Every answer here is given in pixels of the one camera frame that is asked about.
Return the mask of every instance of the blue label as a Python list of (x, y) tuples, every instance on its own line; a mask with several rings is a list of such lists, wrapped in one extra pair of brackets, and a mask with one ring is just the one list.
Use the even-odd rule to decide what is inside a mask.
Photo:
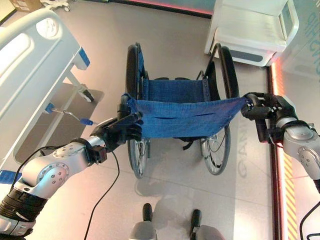
[(89, 58), (83, 48), (80, 49), (79, 54), (80, 54), (82, 60), (84, 61), (85, 65), (88, 67), (90, 65), (90, 60), (89, 60)]

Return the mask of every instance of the black cable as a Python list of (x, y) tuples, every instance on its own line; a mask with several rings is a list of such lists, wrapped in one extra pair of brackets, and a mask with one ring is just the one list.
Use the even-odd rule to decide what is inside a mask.
[(319, 233), (312, 233), (306, 236), (306, 240), (310, 240), (311, 237), (315, 237), (315, 236), (320, 236), (320, 232)]
[(60, 145), (60, 146), (43, 146), (43, 147), (40, 147), (38, 148), (36, 151), (34, 151), (26, 160), (24, 160), (23, 163), (21, 163), (21, 165), (19, 166), (19, 168), (17, 169), (15, 175), (14, 175), (14, 178), (13, 178), (13, 182), (11, 184), (11, 188), (10, 188), (10, 192), (11, 190), (14, 188), (14, 185), (17, 181), (17, 178), (18, 178), (18, 175), (19, 175), (19, 172), (21, 170), (21, 168), (26, 165), (26, 163), (30, 160), (30, 158), (32, 158), (33, 155), (35, 155), (37, 152), (41, 151), (42, 149), (49, 149), (49, 150), (56, 150), (56, 149), (59, 149), (61, 147), (63, 147), (65, 145)]
[(313, 207), (311, 208), (311, 210), (302, 218), (301, 222), (300, 222), (300, 226), (299, 226), (299, 230), (300, 230), (300, 239), (301, 240), (304, 240), (304, 236), (303, 236), (303, 232), (302, 232), (302, 227), (303, 227), (303, 224), (305, 222), (305, 220), (307, 219), (307, 217), (309, 217), (310, 214), (312, 214), (312, 212), (314, 210), (316, 210), (317, 207), (320, 206), (320, 201)]
[(118, 180), (118, 177), (120, 175), (120, 168), (119, 168), (119, 162), (118, 162), (118, 159), (117, 159), (117, 156), (115, 155), (115, 153), (112, 151), (111, 152), (114, 156), (114, 159), (116, 161), (116, 166), (118, 168), (118, 174), (115, 178), (115, 180), (113, 181), (113, 183), (111, 184), (111, 186), (108, 188), (108, 190), (102, 195), (102, 197), (99, 199), (99, 201), (95, 204), (95, 206), (93, 207), (92, 209), (92, 212), (91, 212), (91, 216), (90, 216), (90, 219), (89, 219), (89, 223), (88, 223), (88, 227), (86, 228), (86, 232), (85, 232), (85, 236), (84, 236), (84, 240), (87, 239), (87, 236), (88, 236), (88, 232), (89, 232), (89, 228), (90, 228), (90, 224), (91, 224), (91, 220), (92, 220), (92, 217), (94, 215), (94, 211), (97, 207), (97, 205), (100, 203), (100, 201), (104, 198), (104, 196), (110, 191), (110, 189), (115, 185), (116, 181)]

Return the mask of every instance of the blue fabric seat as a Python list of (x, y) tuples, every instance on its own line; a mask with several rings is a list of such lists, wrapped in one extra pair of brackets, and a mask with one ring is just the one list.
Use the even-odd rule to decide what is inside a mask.
[(131, 97), (127, 103), (131, 112), (143, 113), (143, 137), (182, 138), (207, 137), (218, 133), (241, 110), (246, 99), (236, 97), (219, 101), (175, 103), (135, 100)]

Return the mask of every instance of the hospital bed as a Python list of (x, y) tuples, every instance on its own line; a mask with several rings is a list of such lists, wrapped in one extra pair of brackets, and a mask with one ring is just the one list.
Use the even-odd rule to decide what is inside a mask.
[[(15, 155), (65, 78), (72, 94), (62, 106), (67, 109), (79, 93), (94, 100), (72, 74), (75, 65), (85, 70), (90, 61), (71, 32), (51, 10), (34, 11), (0, 33), (0, 164), (16, 171)], [(57, 114), (38, 147), (50, 139), (63, 114)]]

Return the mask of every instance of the wheelchair armrest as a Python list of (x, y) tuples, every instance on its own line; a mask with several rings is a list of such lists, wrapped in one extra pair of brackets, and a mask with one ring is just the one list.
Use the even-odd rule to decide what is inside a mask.
[(210, 62), (213, 61), (216, 51), (218, 51), (219, 59), (221, 61), (221, 70), (222, 70), (222, 77), (224, 81), (225, 95), (228, 99), (238, 98), (239, 87), (238, 87), (237, 75), (236, 75), (234, 62), (232, 60), (232, 56), (229, 51), (229, 48), (227, 48), (226, 46), (221, 46), (220, 43), (217, 43), (213, 48)]

